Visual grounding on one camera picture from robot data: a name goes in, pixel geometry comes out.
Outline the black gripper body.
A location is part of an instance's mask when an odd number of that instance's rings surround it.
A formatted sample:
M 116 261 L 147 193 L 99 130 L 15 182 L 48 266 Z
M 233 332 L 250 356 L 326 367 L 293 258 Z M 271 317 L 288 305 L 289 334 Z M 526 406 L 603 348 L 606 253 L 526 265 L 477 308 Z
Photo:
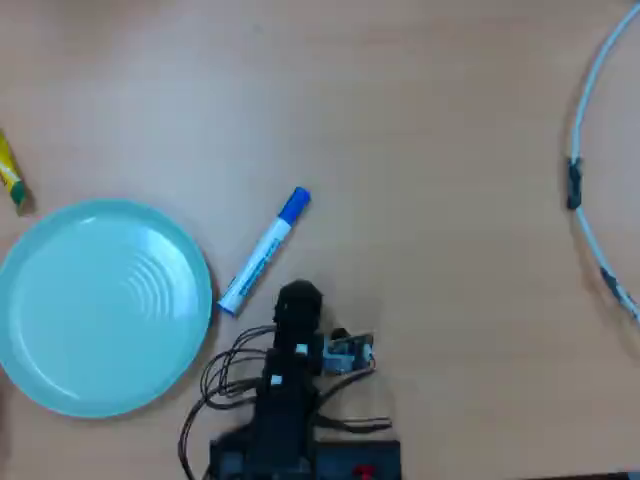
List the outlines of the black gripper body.
M 308 280 L 281 288 L 274 308 L 275 345 L 306 343 L 319 330 L 322 293 Z

